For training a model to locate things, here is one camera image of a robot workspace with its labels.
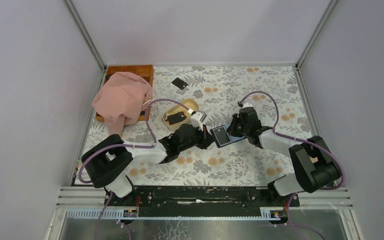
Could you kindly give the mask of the black credit card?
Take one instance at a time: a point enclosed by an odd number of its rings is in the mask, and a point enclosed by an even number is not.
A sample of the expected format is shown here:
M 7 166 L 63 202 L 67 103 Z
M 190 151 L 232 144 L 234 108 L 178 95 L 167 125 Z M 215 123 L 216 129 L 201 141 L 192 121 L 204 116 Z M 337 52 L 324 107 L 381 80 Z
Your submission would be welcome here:
M 176 77 L 171 83 L 180 90 L 184 90 L 188 86 L 188 83 L 179 77 Z
M 167 114 L 166 119 L 164 120 L 169 126 L 181 123 L 186 120 L 187 116 L 183 111 L 179 111 L 173 114 Z
M 231 142 L 231 139 L 223 126 L 213 128 L 212 135 L 215 138 L 216 144 L 221 148 Z

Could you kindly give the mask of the black card holder wallet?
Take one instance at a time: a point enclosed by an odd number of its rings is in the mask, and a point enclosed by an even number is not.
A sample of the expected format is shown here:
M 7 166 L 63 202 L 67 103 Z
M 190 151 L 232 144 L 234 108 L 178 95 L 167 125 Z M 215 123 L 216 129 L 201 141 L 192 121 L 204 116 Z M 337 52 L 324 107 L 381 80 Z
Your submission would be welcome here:
M 214 142 L 218 148 L 223 148 L 223 147 L 226 147 L 230 144 L 233 144 L 233 143 L 236 143 L 236 142 L 239 142 L 239 141 L 242 141 L 245 139 L 244 136 L 237 137 L 237 136 L 230 135 L 227 132 L 227 129 L 230 125 L 231 124 L 228 123 L 225 125 L 215 127 L 215 128 L 210 130 L 210 133 L 214 137 Z

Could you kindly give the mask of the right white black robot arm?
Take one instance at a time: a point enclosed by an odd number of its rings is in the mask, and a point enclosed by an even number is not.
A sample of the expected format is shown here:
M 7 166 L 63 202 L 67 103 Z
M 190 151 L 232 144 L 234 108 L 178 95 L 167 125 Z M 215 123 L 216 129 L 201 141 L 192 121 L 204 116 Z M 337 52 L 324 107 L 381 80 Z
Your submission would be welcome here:
M 313 193 L 342 178 L 342 170 L 326 146 L 323 138 L 308 139 L 291 137 L 263 126 L 252 106 L 243 107 L 232 116 L 227 132 L 234 137 L 244 137 L 260 149 L 267 149 L 289 157 L 293 173 L 284 175 L 267 187 L 267 201 L 281 205 L 292 193 Z

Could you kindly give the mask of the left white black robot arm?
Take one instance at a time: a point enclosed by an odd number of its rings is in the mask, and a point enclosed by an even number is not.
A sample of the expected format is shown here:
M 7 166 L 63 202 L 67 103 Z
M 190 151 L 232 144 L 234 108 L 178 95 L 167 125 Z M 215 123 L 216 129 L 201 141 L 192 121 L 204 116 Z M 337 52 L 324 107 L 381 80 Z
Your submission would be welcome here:
M 130 164 L 167 164 L 176 160 L 183 151 L 192 147 L 205 150 L 214 141 L 207 127 L 190 124 L 183 124 L 156 143 L 128 142 L 118 134 L 112 134 L 81 157 L 78 178 L 96 189 L 105 188 L 122 205 L 128 206 L 135 200 L 133 184 L 124 174 Z

